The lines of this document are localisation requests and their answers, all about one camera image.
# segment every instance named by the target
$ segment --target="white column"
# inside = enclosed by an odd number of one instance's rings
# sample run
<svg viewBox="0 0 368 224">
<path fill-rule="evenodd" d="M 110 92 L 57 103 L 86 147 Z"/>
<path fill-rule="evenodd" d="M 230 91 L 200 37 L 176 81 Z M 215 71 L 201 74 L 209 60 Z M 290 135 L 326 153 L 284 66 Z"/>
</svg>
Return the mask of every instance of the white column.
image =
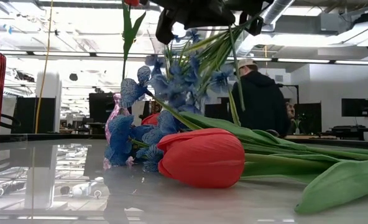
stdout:
<svg viewBox="0 0 368 224">
<path fill-rule="evenodd" d="M 40 95 L 42 87 L 43 70 L 38 72 L 36 79 L 36 97 Z M 54 114 L 54 131 L 60 130 L 60 111 L 61 111 L 61 94 L 62 81 L 60 74 L 52 69 L 47 69 L 45 82 L 43 86 L 42 98 L 55 98 L 55 114 Z"/>
<path fill-rule="evenodd" d="M 42 144 L 35 147 L 35 167 L 30 167 L 27 172 L 24 208 L 32 209 L 32 196 L 34 196 L 33 209 L 48 209 L 53 206 L 57 151 L 56 145 Z M 43 159 L 50 161 L 50 166 L 36 167 L 36 161 Z"/>
</svg>

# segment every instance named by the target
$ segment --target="pillar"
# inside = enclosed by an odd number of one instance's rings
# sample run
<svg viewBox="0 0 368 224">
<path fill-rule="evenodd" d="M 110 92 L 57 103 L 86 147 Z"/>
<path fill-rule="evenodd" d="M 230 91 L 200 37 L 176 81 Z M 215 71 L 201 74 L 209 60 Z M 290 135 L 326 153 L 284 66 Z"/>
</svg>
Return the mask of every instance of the pillar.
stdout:
<svg viewBox="0 0 368 224">
<path fill-rule="evenodd" d="M 36 97 L 40 95 L 42 87 L 43 70 L 38 72 L 36 79 Z M 61 112 L 61 94 L 62 81 L 60 74 L 56 70 L 47 69 L 45 82 L 43 86 L 42 98 L 55 98 L 55 113 L 54 113 L 54 132 L 60 130 L 60 112 Z"/>
</svg>

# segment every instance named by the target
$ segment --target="glossy table surface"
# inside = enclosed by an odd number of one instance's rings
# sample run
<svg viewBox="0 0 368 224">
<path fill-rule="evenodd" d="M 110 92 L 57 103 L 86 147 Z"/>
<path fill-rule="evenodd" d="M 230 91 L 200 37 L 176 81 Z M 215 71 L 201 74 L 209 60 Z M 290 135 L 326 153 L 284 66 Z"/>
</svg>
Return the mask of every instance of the glossy table surface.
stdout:
<svg viewBox="0 0 368 224">
<path fill-rule="evenodd" d="M 141 166 L 104 170 L 105 145 L 0 143 L 0 223 L 368 223 L 368 197 L 301 216 L 293 208 L 304 184 L 259 179 L 194 189 Z"/>
</svg>

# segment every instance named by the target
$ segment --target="yellow cord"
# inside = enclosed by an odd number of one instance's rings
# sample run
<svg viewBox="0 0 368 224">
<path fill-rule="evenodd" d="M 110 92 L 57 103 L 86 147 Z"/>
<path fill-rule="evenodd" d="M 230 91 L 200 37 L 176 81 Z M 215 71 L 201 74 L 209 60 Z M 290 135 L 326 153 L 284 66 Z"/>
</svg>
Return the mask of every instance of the yellow cord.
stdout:
<svg viewBox="0 0 368 224">
<path fill-rule="evenodd" d="M 42 102 L 43 86 L 45 85 L 48 53 L 50 52 L 50 31 L 52 30 L 52 14 L 53 14 L 53 0 L 50 3 L 50 19 L 48 21 L 47 53 L 46 53 L 45 69 L 43 71 L 43 77 L 42 77 L 42 86 L 40 87 L 39 103 L 37 104 L 37 109 L 36 109 L 35 134 L 37 134 L 37 130 L 39 127 L 40 104 Z"/>
<path fill-rule="evenodd" d="M 52 14 L 53 14 L 53 0 L 50 3 L 50 18 L 48 20 L 47 53 L 46 53 L 46 60 L 45 60 L 45 68 L 44 68 L 43 77 L 42 77 L 42 86 L 40 87 L 39 103 L 36 109 L 35 134 L 37 134 L 38 127 L 39 127 L 40 104 L 42 103 L 43 86 L 45 85 L 48 54 L 50 52 L 50 33 L 52 30 Z M 34 222 L 34 207 L 35 207 L 35 148 L 32 152 L 32 201 L 31 202 L 32 202 L 31 223 L 33 223 Z"/>
</svg>

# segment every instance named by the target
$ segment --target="red tulip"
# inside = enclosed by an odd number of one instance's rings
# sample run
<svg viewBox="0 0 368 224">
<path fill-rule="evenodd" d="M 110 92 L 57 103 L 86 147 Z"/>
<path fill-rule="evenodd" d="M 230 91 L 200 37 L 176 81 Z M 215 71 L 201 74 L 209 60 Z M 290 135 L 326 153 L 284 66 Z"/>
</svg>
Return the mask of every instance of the red tulip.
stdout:
<svg viewBox="0 0 368 224">
<path fill-rule="evenodd" d="M 235 135 L 218 128 L 170 134 L 159 143 L 161 174 L 201 188 L 234 185 L 244 170 L 245 152 Z"/>
<path fill-rule="evenodd" d="M 137 7 L 140 4 L 140 0 L 124 0 L 124 2 L 133 7 Z"/>
<path fill-rule="evenodd" d="M 158 125 L 158 116 L 159 116 L 159 113 L 155 113 L 153 115 L 150 115 L 150 116 L 144 118 L 141 121 L 141 125 L 146 125 L 146 124 Z"/>
</svg>

